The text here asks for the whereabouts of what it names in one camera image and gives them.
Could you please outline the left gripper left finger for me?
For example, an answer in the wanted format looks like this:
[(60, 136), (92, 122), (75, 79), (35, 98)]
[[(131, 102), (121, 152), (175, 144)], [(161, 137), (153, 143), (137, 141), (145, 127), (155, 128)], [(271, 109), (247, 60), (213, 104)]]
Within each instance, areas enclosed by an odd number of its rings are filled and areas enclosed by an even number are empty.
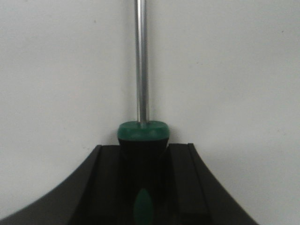
[(1, 219), (2, 225), (129, 225), (123, 197), (121, 151), (98, 145), (62, 183)]

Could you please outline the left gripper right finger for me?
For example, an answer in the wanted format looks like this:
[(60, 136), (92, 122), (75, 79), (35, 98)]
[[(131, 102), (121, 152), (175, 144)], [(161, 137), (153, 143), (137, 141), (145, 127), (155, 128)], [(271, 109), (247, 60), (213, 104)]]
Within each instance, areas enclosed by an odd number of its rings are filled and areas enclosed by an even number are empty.
[(171, 225), (255, 225), (189, 144), (167, 149)]

